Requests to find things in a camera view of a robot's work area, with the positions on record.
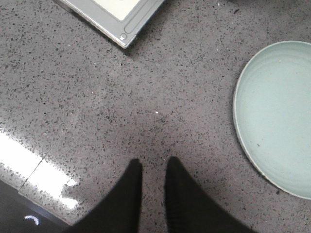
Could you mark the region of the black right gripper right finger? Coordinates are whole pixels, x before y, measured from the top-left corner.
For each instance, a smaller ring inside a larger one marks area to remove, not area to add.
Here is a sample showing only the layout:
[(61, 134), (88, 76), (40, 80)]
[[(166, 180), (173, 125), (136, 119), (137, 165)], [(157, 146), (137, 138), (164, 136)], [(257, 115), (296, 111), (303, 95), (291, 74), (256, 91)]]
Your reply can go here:
[(170, 233), (254, 232), (208, 196), (177, 157), (168, 160), (164, 191)]

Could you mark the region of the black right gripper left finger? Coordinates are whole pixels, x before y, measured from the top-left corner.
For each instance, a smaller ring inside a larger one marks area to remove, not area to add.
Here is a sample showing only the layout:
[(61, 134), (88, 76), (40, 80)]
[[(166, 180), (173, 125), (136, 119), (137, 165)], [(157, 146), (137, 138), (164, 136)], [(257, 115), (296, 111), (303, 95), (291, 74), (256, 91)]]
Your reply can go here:
[(142, 164), (130, 161), (102, 201), (67, 233), (137, 233), (142, 199)]

